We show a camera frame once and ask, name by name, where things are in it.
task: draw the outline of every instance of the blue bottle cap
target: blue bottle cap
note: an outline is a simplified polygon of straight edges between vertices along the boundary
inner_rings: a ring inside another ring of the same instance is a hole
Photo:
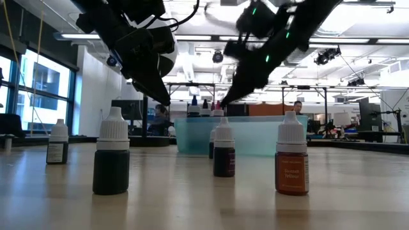
[[[193,96],[192,105],[197,105],[196,95]]]

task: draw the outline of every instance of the small bottle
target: small bottle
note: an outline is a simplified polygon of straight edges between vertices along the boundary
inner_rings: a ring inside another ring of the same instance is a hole
[[[275,189],[281,194],[304,196],[309,191],[307,142],[294,111],[286,112],[278,134]]]
[[[196,95],[193,96],[192,104],[187,109],[188,118],[198,118],[200,117],[200,106],[197,105]]]
[[[208,117],[210,117],[211,112],[212,111],[209,109],[209,105],[207,104],[207,100],[205,99],[204,102],[203,102],[203,106],[200,109],[200,116],[202,118],[208,118]]]
[[[236,172],[236,151],[233,131],[228,118],[221,118],[215,130],[213,175],[233,177]]]
[[[209,142],[209,159],[213,159],[213,151],[214,151],[214,142],[215,142],[215,134],[216,134],[216,129],[213,129],[210,132],[210,142]]]
[[[47,164],[66,164],[68,159],[68,127],[64,119],[58,119],[51,127],[51,135],[47,146]]]
[[[217,101],[216,109],[212,111],[212,116],[214,116],[214,117],[223,117],[224,116],[224,110],[222,110],[220,108],[220,101]]]
[[[126,192],[128,185],[128,123],[122,118],[121,108],[111,107],[96,140],[92,189],[97,195],[115,195]]]

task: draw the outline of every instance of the table surface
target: table surface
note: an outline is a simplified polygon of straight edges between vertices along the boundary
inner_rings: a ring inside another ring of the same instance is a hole
[[[92,193],[95,144],[70,145],[67,165],[46,147],[0,155],[0,229],[408,229],[409,158],[308,148],[310,193],[274,190],[274,158],[238,157],[214,178],[206,157],[176,147],[132,149],[127,193]]]

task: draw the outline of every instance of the window frame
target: window frame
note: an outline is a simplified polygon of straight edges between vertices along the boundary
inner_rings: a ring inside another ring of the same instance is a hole
[[[29,49],[28,50],[37,53],[36,50],[34,49]],[[19,63],[22,61],[22,55],[24,54],[18,54],[19,58]],[[73,121],[73,107],[74,107],[74,94],[75,94],[75,78],[77,76],[77,70],[74,70],[73,68],[70,68],[67,65],[64,65],[64,63],[60,61],[56,61],[54,59],[50,59],[46,55],[43,55],[40,53],[40,55],[43,58],[47,58],[50,61],[53,61],[61,66],[64,66],[65,68],[68,68],[70,71],[69,74],[69,80],[68,80],[68,95],[67,97],[64,96],[59,96],[55,95],[53,93],[49,93],[46,91],[42,91],[39,89],[36,89],[36,95],[41,95],[41,96],[46,96],[48,98],[53,98],[56,100],[62,100],[66,101],[67,108],[66,108],[66,117],[65,117],[65,123],[68,126],[68,134],[72,134],[72,121]],[[2,55],[0,53],[0,56],[4,58],[8,58],[8,56]],[[19,84],[20,82],[20,68],[17,66],[17,62],[15,60],[11,60],[11,67],[10,67],[10,76],[9,76],[9,81],[3,81],[2,87],[8,88],[8,95],[7,95],[7,104],[6,104],[6,113],[8,114],[16,114],[17,112],[17,100],[19,97],[19,91],[24,91],[28,93],[34,93],[34,88],[29,88],[25,86],[21,86]],[[26,134],[30,133],[30,130],[23,130]],[[41,131],[34,131],[34,134],[44,134],[44,130]]]

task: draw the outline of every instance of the white bottle cap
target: white bottle cap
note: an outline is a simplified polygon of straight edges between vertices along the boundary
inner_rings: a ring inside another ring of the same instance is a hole
[[[189,108],[187,109],[187,112],[200,113],[200,106],[198,106],[198,105],[190,105]]]
[[[220,124],[215,130],[215,142],[234,142],[233,139],[233,129],[229,125],[228,118],[221,118]]]
[[[284,121],[279,125],[277,151],[305,153],[307,151],[304,127],[297,120],[295,111],[287,111]]]
[[[213,112],[213,116],[224,116],[224,110],[222,109],[215,109],[212,112]]]
[[[200,115],[210,116],[211,113],[212,113],[212,111],[210,109],[200,109]]]
[[[49,142],[68,142],[68,127],[64,119],[57,119],[57,123],[51,127]]]
[[[210,142],[214,142],[214,141],[215,141],[215,136],[216,136],[216,129],[214,128],[214,129],[210,132]]]
[[[111,107],[108,117],[101,122],[97,150],[129,150],[128,122],[121,115],[121,108]]]

